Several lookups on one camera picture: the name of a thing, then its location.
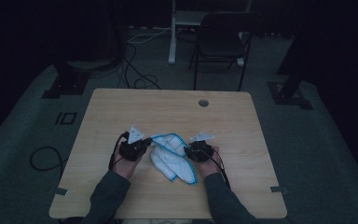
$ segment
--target floor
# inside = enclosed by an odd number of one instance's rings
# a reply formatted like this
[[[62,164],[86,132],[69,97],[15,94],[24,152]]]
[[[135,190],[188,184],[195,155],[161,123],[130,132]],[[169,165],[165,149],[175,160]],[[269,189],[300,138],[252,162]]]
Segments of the floor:
[[[176,64],[168,64],[169,32],[149,40],[161,30],[131,30],[133,39],[126,59],[143,75],[151,75],[165,90],[191,90],[193,70],[188,63],[195,36],[179,32]],[[287,189],[283,195],[286,219],[265,220],[260,223],[358,223],[358,167],[336,124],[318,96],[316,88],[303,82],[300,90],[310,100],[313,110],[295,105],[275,105],[268,81],[284,82],[286,76],[276,72],[290,47],[291,39],[279,36],[257,37],[247,66],[242,91],[251,93],[269,154],[280,185]],[[93,66],[75,63],[76,66]],[[82,95],[62,95],[60,99],[41,99],[53,83],[57,72],[48,67],[23,94],[15,108],[0,127],[0,224],[58,223],[48,210],[59,184],[60,171],[39,172],[30,165],[30,157],[40,147],[55,147],[63,158],[70,155],[72,145],[96,88],[127,88],[139,77],[126,63],[108,71],[90,75]],[[235,91],[241,69],[227,70],[222,64],[202,64],[199,90]],[[138,81],[138,87],[150,82]],[[59,113],[77,113],[72,125],[58,125]],[[57,164],[57,155],[41,152],[34,157],[41,167]],[[126,220],[130,224],[183,224],[190,220]]]

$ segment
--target sleeve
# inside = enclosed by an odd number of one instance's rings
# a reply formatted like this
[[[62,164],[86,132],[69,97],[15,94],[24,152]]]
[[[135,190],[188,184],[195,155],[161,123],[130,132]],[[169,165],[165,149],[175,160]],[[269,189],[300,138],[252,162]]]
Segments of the sleeve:
[[[216,224],[257,223],[255,217],[226,186],[221,174],[206,176],[204,184],[208,195],[209,209]]]
[[[111,220],[123,203],[131,183],[121,175],[108,171],[91,195],[91,209],[81,224],[103,224]]]

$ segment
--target person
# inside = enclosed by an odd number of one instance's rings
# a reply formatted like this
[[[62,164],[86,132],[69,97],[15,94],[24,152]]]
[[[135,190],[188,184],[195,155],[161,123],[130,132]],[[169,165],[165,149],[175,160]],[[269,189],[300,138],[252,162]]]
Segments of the person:
[[[215,161],[220,161],[216,153]],[[80,224],[105,224],[113,220],[117,209],[123,203],[130,188],[130,179],[139,161],[127,161],[119,154],[115,156],[117,163],[112,170],[107,171],[91,195],[89,213],[81,218]],[[211,160],[195,162],[204,177],[204,185],[208,195],[208,205],[214,223],[257,223],[257,220],[241,204],[237,196],[231,191],[220,174],[219,168]],[[193,220],[197,223],[211,223],[207,220]]]

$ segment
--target towel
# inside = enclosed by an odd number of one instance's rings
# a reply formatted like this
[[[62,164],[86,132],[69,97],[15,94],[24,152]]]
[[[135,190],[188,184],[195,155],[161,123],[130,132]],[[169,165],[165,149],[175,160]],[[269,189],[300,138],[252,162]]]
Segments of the towel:
[[[197,176],[191,163],[186,159],[185,141],[176,133],[156,134],[151,136],[154,146],[150,159],[156,169],[170,181],[181,178],[187,184],[197,183]]]

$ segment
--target black cable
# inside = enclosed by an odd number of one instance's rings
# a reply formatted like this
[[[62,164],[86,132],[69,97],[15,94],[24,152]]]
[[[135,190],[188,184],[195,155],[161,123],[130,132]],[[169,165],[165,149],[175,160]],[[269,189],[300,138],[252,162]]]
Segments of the black cable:
[[[116,150],[117,150],[117,146],[118,146],[118,143],[120,142],[121,138],[125,137],[125,136],[128,136],[129,133],[128,132],[124,132],[120,135],[120,137],[117,139],[116,143],[115,143],[115,148],[113,149],[113,153],[112,153],[112,156],[110,156],[110,161],[109,161],[109,166],[108,166],[108,169],[109,170],[112,170],[113,169],[113,166],[118,163],[119,161],[121,161],[121,159],[123,158],[120,158],[118,161],[115,161],[115,156],[116,156]]]
[[[34,164],[34,155],[35,155],[37,152],[39,152],[39,151],[41,151],[41,150],[45,150],[45,149],[53,150],[53,151],[57,154],[58,159],[59,159],[59,164],[54,165],[54,166],[51,166],[51,167],[48,167],[48,168],[40,168],[40,167],[37,167],[37,166]],[[36,169],[37,171],[45,172],[45,171],[50,171],[50,170],[53,170],[53,169],[55,169],[55,168],[57,168],[57,167],[60,167],[60,180],[61,180],[62,175],[63,175],[63,164],[64,164],[65,162],[67,162],[67,161],[68,161],[68,159],[65,159],[65,160],[62,159],[62,156],[61,156],[60,152],[59,152],[59,151],[57,150],[57,148],[55,148],[55,147],[40,147],[39,149],[37,149],[36,151],[34,151],[34,152],[31,154],[31,156],[30,156],[30,164],[31,164],[32,168]]]
[[[288,220],[290,222],[290,224],[295,224],[295,222],[292,219],[290,219],[289,217],[285,217],[284,219]]]
[[[126,68],[125,68],[125,70],[124,70],[124,78],[122,78],[122,79],[123,79],[123,80],[122,80],[123,83],[125,83],[125,84],[127,85],[127,88],[128,88],[128,89],[140,89],[140,88],[138,88],[138,85],[137,85],[137,84],[142,81],[142,82],[144,83],[143,89],[146,89],[146,88],[155,86],[155,87],[157,87],[159,90],[161,90],[161,87],[157,84],[158,79],[157,79],[155,76],[152,76],[152,75],[143,75],[142,73],[140,73],[140,72],[131,64],[132,60],[134,59],[134,57],[135,57],[135,55],[136,55],[136,47],[133,46],[132,44],[128,44],[128,46],[132,47],[133,50],[134,50],[134,52],[133,52],[133,54],[132,54],[132,56],[131,56],[131,58],[130,58],[129,60],[127,60],[125,57],[123,57],[123,60],[127,63]],[[129,70],[129,68],[132,68],[133,71],[135,71],[135,73],[136,73],[138,76],[140,76],[140,77],[138,77],[138,78],[134,81],[134,84],[133,84],[133,85],[131,85],[130,82],[129,82],[129,80],[128,80],[128,70]],[[150,82],[151,85],[146,86],[146,85],[145,85],[145,83],[146,83],[145,80],[147,80],[148,82]]]
[[[229,189],[231,189],[231,186],[229,185],[229,181],[228,181],[228,177],[226,175],[226,171],[225,171],[225,164],[223,163],[223,160],[222,158],[220,157],[219,153],[213,149],[213,151],[217,154],[217,157],[219,158],[220,162],[221,162],[221,165],[219,165],[217,163],[217,161],[215,161],[210,155],[208,155],[204,150],[201,150],[202,153],[204,153],[214,164],[216,164],[216,166],[219,168],[220,172],[222,173],[223,175],[223,178],[225,179],[226,181],[226,185]]]

